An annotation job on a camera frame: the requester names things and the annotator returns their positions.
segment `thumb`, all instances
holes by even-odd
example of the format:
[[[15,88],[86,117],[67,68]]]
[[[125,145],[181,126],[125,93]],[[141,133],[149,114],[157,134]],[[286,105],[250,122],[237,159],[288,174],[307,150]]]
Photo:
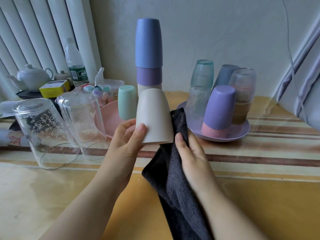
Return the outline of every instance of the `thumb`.
[[[194,154],[191,152],[190,148],[187,146],[180,132],[177,133],[175,136],[175,144],[182,161],[195,159]]]
[[[127,148],[131,155],[138,154],[141,150],[141,143],[146,136],[147,127],[144,123],[140,123],[138,127],[134,130],[131,138],[127,143]]]

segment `wall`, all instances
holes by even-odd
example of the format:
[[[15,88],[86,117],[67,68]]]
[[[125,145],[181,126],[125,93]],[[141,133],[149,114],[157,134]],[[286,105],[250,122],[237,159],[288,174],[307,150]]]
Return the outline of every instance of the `wall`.
[[[320,10],[320,0],[285,0],[290,48],[299,51]],[[194,65],[255,68],[257,95],[273,96],[288,69],[282,0],[90,0],[104,76],[136,85],[138,18],[160,20],[165,91],[189,91]]]

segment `tabletop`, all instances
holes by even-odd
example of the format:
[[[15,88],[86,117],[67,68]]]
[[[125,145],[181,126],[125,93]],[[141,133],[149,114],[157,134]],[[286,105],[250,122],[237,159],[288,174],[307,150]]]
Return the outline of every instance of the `tabletop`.
[[[188,93],[166,92],[171,109]],[[320,133],[270,98],[255,97],[241,140],[199,139],[225,193],[270,239],[320,236]],[[13,120],[0,120],[8,128]],[[172,239],[158,196],[142,177],[158,146],[138,154],[104,239]],[[40,237],[94,177],[101,160],[79,156],[65,168],[40,169],[28,147],[0,148],[0,239]]]

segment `cord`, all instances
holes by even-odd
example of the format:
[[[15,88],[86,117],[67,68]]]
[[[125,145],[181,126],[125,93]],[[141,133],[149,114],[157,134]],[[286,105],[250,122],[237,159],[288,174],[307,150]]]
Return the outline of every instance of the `cord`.
[[[294,86],[294,88],[295,88],[295,90],[297,92],[298,100],[299,100],[299,103],[300,103],[300,106],[301,106],[301,109],[302,109],[302,112],[303,112],[304,121],[308,124],[307,114],[306,114],[306,112],[304,110],[304,105],[303,105],[302,99],[301,99],[301,97],[299,95],[299,90],[298,90],[298,88],[296,86],[296,82],[294,80],[294,60],[292,59],[292,54],[291,54],[290,47],[289,47],[289,18],[288,18],[288,11],[287,11],[287,7],[286,7],[286,4],[285,4],[285,0],[282,0],[282,4],[283,4],[285,17],[286,17],[286,22],[287,22],[287,45],[288,45],[288,51],[289,51],[290,63],[291,63],[292,82],[293,82],[293,86]]]

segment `white teapot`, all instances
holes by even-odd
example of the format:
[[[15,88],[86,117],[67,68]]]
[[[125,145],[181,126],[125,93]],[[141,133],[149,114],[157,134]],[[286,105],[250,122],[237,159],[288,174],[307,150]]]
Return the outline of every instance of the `white teapot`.
[[[14,86],[19,90],[29,90],[30,92],[38,92],[39,88],[52,80],[54,73],[51,69],[40,69],[32,67],[31,64],[26,64],[26,68],[18,71],[17,78],[14,76],[7,76]]]

